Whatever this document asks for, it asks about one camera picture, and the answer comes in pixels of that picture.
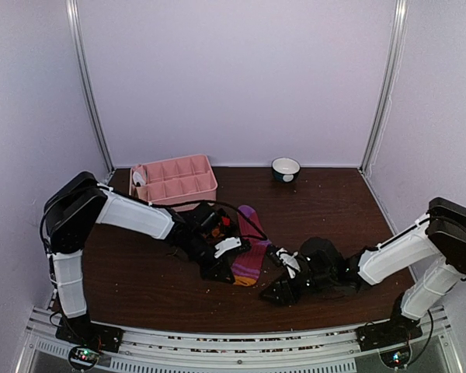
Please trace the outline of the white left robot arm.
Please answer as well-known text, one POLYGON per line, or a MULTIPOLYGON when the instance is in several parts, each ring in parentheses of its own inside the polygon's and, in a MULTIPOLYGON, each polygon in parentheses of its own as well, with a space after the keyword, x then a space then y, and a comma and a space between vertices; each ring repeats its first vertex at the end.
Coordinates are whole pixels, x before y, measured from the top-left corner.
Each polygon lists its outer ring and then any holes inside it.
POLYGON ((150 247, 181 249, 198 266, 204 280, 234 282, 230 256, 250 250, 248 240, 228 216, 200 201, 190 211, 153 204, 100 183, 83 171, 68 181, 44 205, 40 239, 50 261, 50 278, 57 290, 67 334, 80 345, 96 338, 85 297, 83 254, 101 253, 104 233, 115 239, 110 252, 132 249, 141 238, 150 247))

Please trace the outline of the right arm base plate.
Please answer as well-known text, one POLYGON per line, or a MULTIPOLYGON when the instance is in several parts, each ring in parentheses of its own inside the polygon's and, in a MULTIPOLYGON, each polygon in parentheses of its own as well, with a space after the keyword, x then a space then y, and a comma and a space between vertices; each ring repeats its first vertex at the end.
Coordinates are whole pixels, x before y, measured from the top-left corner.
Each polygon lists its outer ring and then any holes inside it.
POLYGON ((408 343, 423 335, 415 321, 367 323, 356 329, 356 338, 362 351, 381 349, 395 344, 408 343))

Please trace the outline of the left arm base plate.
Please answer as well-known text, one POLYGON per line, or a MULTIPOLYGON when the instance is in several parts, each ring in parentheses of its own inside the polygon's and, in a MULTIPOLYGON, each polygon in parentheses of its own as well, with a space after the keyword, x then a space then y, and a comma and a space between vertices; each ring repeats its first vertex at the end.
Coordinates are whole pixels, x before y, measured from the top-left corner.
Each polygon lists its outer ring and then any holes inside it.
POLYGON ((123 330, 92 322, 85 317, 62 319, 55 336, 76 345, 89 347, 95 351, 117 353, 123 338, 123 330))

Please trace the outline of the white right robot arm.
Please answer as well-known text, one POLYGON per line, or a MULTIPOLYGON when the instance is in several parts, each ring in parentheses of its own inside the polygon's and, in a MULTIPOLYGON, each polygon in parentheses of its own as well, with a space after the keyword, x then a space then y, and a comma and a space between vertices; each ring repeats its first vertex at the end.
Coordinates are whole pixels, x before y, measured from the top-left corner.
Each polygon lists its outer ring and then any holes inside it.
POLYGON ((434 303, 466 279, 466 207, 436 197, 407 229, 347 258, 331 241, 319 237, 307 239, 297 252, 273 247, 269 255, 284 272, 259 297, 274 305, 294 305, 304 292, 354 294, 435 257, 422 279, 398 296, 390 320, 383 325, 383 337, 398 343, 434 303))

